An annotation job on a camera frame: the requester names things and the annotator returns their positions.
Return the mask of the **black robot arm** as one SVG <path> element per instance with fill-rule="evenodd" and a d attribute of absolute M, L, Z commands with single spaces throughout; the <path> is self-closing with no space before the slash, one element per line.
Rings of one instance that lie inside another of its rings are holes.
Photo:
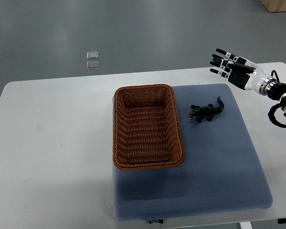
<path fill-rule="evenodd" d="M 275 83 L 271 85 L 267 96 L 282 105 L 282 111 L 286 113 L 286 83 Z"/>

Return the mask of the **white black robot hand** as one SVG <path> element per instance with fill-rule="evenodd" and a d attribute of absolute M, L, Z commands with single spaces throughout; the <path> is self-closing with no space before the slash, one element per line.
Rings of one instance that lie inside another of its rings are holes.
<path fill-rule="evenodd" d="M 277 78 L 264 73 L 261 66 L 233 53 L 217 48 L 218 54 L 212 55 L 210 69 L 234 86 L 242 90 L 253 90 L 260 95 L 267 95 L 270 87 L 278 82 Z"/>

